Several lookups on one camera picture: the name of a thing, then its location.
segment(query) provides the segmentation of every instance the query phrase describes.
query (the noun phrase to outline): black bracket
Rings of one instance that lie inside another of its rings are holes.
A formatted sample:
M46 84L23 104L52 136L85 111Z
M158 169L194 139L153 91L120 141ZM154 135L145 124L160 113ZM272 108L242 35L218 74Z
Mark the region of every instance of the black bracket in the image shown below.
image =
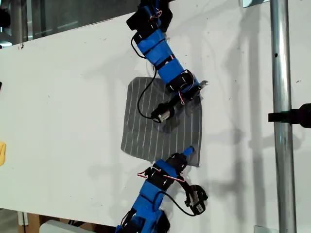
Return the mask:
M281 113L269 113L268 121L300 124L303 128L311 128L311 103L305 103L299 109L291 109Z

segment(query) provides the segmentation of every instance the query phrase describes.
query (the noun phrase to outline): metal bracket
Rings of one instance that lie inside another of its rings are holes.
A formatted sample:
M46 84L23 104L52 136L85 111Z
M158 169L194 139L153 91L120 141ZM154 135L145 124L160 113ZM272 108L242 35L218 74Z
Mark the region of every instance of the metal bracket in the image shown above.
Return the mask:
M242 0L243 1L243 8L249 7L249 6L255 6L258 4L262 4L264 2L267 2L269 0Z

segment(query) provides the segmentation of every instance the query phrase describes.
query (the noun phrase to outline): black clamp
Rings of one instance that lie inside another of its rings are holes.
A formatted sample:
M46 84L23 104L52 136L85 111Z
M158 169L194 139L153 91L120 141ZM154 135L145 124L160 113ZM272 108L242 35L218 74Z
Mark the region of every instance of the black clamp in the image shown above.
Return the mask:
M305 103L299 109L291 109L281 113L269 113L268 121L300 124L303 128L311 128L311 103Z
M189 185L186 181L179 183L186 192L186 206L190 207L195 215L202 214L206 210L204 201L208 199L205 190L199 185Z

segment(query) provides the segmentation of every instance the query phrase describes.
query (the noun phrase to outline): black cable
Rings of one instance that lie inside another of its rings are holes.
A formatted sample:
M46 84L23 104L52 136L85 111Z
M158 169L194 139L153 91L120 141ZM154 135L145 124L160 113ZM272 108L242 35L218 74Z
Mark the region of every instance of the black cable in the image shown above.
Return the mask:
M135 47L134 47L134 45L133 45L134 36L133 36L132 39L131 39L131 46L132 46L132 48L134 49L134 51L135 51L135 53L137 54L138 57L143 58L143 59L146 59L145 57L141 56L141 55L137 52L137 50L135 49Z
M24 217L24 212L22 212L23 214L23 226L24 226L24 233L26 233L26 226L25 226L25 217Z
M144 95L144 93L146 92L146 90L150 87L150 85L151 85L152 82L155 80L155 78L156 78L156 68L155 68L155 74L154 74L153 78L151 79L150 83L145 87L145 89L142 91L142 93L141 93L141 95L140 95L140 97L139 97L139 100L137 101L137 109L138 109L138 112L139 112L139 114L140 114L142 117L144 117L144 118L146 118L146 119L152 119L152 117L145 116L143 113L141 113L140 108L139 108L139 103L140 103L141 97Z
M133 45L134 36L133 36L132 39L131 39L131 46L132 46L133 50L135 51L135 53L137 54L138 57L143 58L143 59L146 59L145 57L141 56L141 55L137 52L137 50L135 49L135 47L134 47L134 45ZM139 97L139 100L137 101L137 109L138 109L138 112L139 112L139 114L140 114L143 118L146 118L146 119L152 119L152 117L145 116L145 115L141 112L141 110L140 110L140 108L139 108L139 103L140 103L141 97L144 95L144 93L146 92L146 90L150 87L150 85L152 84L152 82L155 80L155 78L156 78L156 73L157 73L157 70L156 70L156 67L155 67L155 74L154 74L152 80L151 80L150 83L145 87L145 89L142 91L142 93L141 93L141 95L140 95L140 97Z
M159 196L160 193L163 193L164 195L166 195L167 197L169 197L169 199L171 199L171 201L172 201L184 214L186 214L186 215L188 215L188 216L190 216L190 217L196 216L195 214L189 214L189 213L187 213L186 211L184 211L184 210L177 204L177 202L176 202L169 194L167 194L167 193L164 192L164 191L159 191L159 192L156 193L155 199L154 199L154 201L152 202L152 210L153 210L153 211L156 211L156 210L155 210L155 203L156 203L157 196Z

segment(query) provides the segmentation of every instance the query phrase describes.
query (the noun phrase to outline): glass pane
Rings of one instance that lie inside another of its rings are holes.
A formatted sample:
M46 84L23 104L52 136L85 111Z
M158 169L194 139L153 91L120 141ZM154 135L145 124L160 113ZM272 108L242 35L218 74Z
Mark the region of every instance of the glass pane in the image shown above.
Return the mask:
M136 11L139 3L140 0L0 0L0 49L125 15ZM10 24L2 25L7 15Z

